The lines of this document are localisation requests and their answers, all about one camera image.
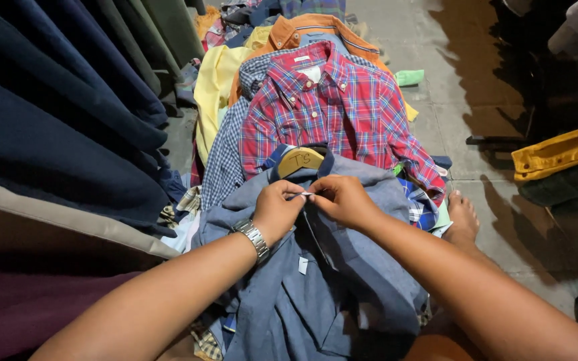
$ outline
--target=metal watch band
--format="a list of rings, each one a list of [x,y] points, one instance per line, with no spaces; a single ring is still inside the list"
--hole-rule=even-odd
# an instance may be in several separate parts
[[[256,263],[262,262],[265,258],[269,256],[269,248],[265,243],[265,240],[262,239],[262,234],[253,225],[250,219],[245,218],[243,220],[239,220],[236,224],[233,225],[234,232],[242,232],[247,238],[253,243],[253,246],[256,248],[256,252],[258,253],[258,261]]]

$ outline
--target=concrete floor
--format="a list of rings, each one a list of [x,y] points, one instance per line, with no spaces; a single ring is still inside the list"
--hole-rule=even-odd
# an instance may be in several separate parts
[[[472,134],[518,135],[514,124],[526,117],[521,95],[494,75],[502,62],[498,41],[489,35],[497,21],[494,8],[487,0],[347,0],[347,13],[368,23],[391,58],[391,70],[425,70],[422,84],[402,89],[420,111],[411,128],[430,154],[454,161],[448,188],[474,202],[479,248],[518,282],[574,316],[578,215],[558,218],[564,236],[544,209],[518,195],[509,156],[492,157],[465,145]],[[193,117],[191,112],[169,128],[170,157],[181,171],[190,165],[180,147],[187,147],[181,140]]]

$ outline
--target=forearm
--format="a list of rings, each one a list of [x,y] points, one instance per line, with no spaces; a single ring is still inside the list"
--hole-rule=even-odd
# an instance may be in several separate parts
[[[578,324],[502,272],[387,215],[361,230],[492,360],[578,360]]]
[[[31,360],[154,360],[256,259],[240,232],[183,254],[110,292]]]

